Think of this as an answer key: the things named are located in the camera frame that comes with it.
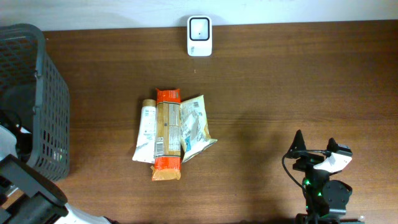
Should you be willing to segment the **orange cracker package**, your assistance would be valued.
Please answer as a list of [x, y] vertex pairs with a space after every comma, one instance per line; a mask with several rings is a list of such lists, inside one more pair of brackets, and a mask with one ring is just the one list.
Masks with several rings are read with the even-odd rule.
[[152, 180], [181, 178], [180, 90], [157, 90]]

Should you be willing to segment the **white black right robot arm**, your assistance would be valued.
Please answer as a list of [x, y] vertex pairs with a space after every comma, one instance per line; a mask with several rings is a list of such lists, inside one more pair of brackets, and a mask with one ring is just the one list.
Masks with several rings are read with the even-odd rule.
[[301, 130], [282, 157], [282, 167], [301, 188], [306, 213], [296, 215], [295, 223], [362, 223], [360, 219], [344, 219], [346, 205], [353, 188], [330, 177], [340, 173], [351, 161], [352, 150], [329, 139], [326, 149], [308, 150]]

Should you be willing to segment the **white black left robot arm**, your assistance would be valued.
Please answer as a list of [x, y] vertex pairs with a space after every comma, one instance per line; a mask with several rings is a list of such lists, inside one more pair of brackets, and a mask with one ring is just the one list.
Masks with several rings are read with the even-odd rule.
[[50, 180], [29, 167], [32, 134], [22, 132], [22, 120], [11, 110], [1, 110], [1, 205], [11, 192], [22, 195], [7, 208], [1, 207], [1, 223], [117, 224], [108, 217], [97, 217], [68, 203], [66, 195]]

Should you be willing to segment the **white tube brown cap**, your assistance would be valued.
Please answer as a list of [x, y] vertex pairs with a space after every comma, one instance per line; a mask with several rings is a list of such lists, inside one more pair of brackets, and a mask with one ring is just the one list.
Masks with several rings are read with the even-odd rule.
[[141, 119], [133, 161], [155, 163], [156, 101], [145, 99], [142, 102]]

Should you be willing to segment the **cream snack bag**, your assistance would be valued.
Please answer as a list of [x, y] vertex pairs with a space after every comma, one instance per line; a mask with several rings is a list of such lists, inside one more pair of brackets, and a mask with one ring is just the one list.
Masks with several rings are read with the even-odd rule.
[[192, 159], [218, 140], [210, 136], [203, 95], [184, 101], [180, 105], [182, 163]]

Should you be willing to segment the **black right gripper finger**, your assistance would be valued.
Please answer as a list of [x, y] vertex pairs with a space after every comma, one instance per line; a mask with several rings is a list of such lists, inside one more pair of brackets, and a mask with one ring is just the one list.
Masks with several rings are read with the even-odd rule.
[[336, 152], [336, 151], [339, 150], [339, 146], [338, 146], [338, 144], [336, 143], [336, 141], [333, 138], [330, 138], [328, 140], [328, 145], [326, 147], [326, 150], [328, 152]]
[[298, 159], [307, 148], [303, 139], [302, 131], [299, 129], [295, 133], [292, 145], [289, 147], [286, 155], [289, 159]]

